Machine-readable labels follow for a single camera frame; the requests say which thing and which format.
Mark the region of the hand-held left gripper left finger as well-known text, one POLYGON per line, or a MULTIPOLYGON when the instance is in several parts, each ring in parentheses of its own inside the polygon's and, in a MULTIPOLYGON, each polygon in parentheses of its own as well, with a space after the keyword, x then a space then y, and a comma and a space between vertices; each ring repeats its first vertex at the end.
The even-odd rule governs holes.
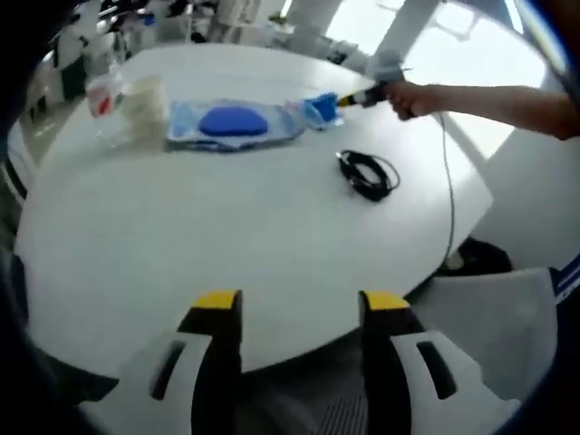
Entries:
POLYGON ((117 384, 80 408, 104 434, 232 434, 241 376, 243 294, 202 295, 176 330, 122 365, 117 384))

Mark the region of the person's right hand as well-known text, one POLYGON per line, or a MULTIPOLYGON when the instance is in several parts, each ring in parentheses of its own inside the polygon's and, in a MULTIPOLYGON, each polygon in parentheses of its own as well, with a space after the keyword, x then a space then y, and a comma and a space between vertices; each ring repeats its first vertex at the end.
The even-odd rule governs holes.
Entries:
POLYGON ((384 88, 387 101, 401 121, 431 115, 440 109, 437 87, 396 82, 384 88))

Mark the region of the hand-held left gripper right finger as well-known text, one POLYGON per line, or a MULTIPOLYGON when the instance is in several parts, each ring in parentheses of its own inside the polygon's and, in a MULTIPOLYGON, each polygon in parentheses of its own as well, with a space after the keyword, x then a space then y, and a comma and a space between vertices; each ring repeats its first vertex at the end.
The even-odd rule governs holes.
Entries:
POLYGON ((360 293, 362 377, 370 434, 495 434, 519 408, 483 381, 479 364, 423 326, 386 291, 360 293))

